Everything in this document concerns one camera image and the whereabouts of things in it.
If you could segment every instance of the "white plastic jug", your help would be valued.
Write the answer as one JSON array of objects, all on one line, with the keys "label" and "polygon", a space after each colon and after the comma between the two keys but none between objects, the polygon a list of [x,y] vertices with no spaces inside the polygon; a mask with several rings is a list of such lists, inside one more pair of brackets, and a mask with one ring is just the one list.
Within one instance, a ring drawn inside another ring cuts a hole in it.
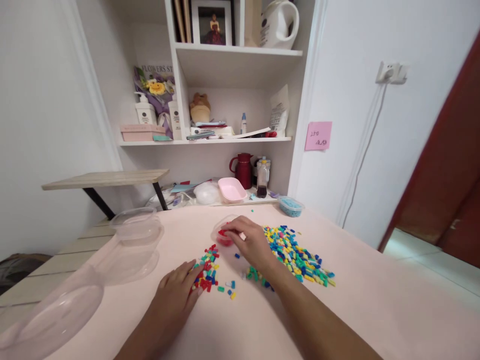
[{"label": "white plastic jug", "polygon": [[[293,23],[289,36],[289,26]],[[288,0],[271,2],[261,15],[260,47],[291,50],[299,32],[299,11]]]}]

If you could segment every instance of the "soy sauce bottle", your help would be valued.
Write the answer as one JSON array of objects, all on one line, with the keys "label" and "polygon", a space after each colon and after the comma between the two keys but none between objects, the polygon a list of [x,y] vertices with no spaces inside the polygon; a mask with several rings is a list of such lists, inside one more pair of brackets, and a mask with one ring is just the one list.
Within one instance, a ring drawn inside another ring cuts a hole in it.
[{"label": "soy sauce bottle", "polygon": [[261,165],[258,169],[257,177],[257,186],[256,186],[256,197],[257,198],[266,198],[267,197],[267,179],[269,178],[269,169],[267,168],[267,160],[264,157],[261,159]]}]

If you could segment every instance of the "power plug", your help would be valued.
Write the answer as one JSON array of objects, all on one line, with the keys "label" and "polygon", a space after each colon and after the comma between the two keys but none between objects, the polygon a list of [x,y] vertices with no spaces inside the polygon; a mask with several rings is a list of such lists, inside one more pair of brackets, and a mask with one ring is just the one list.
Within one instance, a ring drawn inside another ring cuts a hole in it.
[{"label": "power plug", "polygon": [[400,64],[399,62],[380,61],[380,67],[376,74],[375,83],[377,84],[405,84],[407,81],[407,71],[410,66]]},{"label": "power plug", "polygon": [[400,63],[399,62],[383,62],[380,61],[380,67],[378,68],[378,73],[376,74],[375,82],[377,84],[390,83],[391,79],[394,79],[399,73]]}]

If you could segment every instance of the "plastic container lid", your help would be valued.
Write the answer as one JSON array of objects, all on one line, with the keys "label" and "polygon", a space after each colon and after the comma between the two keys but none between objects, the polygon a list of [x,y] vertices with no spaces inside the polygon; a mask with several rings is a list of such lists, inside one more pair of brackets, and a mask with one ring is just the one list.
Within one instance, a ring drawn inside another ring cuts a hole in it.
[{"label": "plastic container lid", "polygon": [[148,245],[158,240],[161,232],[157,209],[139,207],[122,211],[110,221],[116,236],[126,246]]},{"label": "plastic container lid", "polygon": [[0,335],[0,359],[40,360],[73,338],[104,296],[99,274],[84,265]]},{"label": "plastic container lid", "polygon": [[96,267],[105,286],[131,283],[150,274],[160,254],[148,246],[125,246],[121,242]]}]

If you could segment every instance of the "paper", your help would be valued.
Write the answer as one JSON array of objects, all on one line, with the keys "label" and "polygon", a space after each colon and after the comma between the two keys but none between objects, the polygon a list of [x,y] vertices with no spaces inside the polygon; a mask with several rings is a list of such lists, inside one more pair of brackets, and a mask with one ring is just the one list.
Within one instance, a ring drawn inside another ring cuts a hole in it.
[{"label": "paper", "polygon": [[331,133],[331,121],[310,122],[306,134],[305,151],[329,149]]},{"label": "paper", "polygon": [[178,184],[170,191],[170,193],[179,193],[181,191],[187,191],[188,189],[196,187],[198,184]]}]

